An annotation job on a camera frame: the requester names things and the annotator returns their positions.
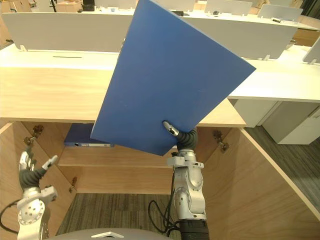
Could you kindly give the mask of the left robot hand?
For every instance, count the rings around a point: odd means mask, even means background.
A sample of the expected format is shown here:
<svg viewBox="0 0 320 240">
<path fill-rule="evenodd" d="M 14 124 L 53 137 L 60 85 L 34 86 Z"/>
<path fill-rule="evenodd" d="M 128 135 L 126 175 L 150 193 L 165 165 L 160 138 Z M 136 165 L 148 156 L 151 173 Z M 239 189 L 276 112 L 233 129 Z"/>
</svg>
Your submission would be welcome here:
<svg viewBox="0 0 320 240">
<path fill-rule="evenodd" d="M 54 155 L 49 158 L 40 168 L 35 168 L 36 162 L 33 159 L 32 148 L 28 146 L 20 155 L 18 162 L 19 184 L 23 191 L 29 188 L 39 188 L 40 180 L 47 173 L 48 169 L 58 160 Z"/>
</svg>

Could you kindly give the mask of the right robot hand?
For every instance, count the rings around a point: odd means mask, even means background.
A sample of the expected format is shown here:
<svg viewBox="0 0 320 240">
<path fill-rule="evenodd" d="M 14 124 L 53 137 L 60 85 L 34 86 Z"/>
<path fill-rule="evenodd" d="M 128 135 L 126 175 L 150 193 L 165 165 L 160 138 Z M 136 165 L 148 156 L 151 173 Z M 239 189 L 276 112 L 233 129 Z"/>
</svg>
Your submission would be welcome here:
<svg viewBox="0 0 320 240">
<path fill-rule="evenodd" d="M 198 133 L 196 128 L 193 128 L 189 132 L 184 132 L 178 130 L 166 120 L 164 120 L 162 124 L 164 128 L 176 138 L 176 146 L 178 151 L 195 150 L 198 142 Z"/>
</svg>

